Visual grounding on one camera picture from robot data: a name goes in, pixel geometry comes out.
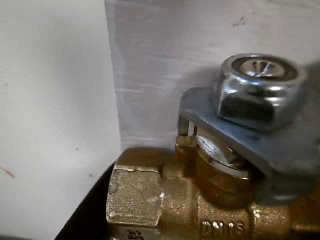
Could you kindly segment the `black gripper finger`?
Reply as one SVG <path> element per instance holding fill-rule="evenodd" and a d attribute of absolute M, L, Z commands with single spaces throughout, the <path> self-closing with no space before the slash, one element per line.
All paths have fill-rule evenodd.
<path fill-rule="evenodd" d="M 107 196 L 115 163 L 88 192 L 55 240 L 111 240 L 106 217 Z"/>

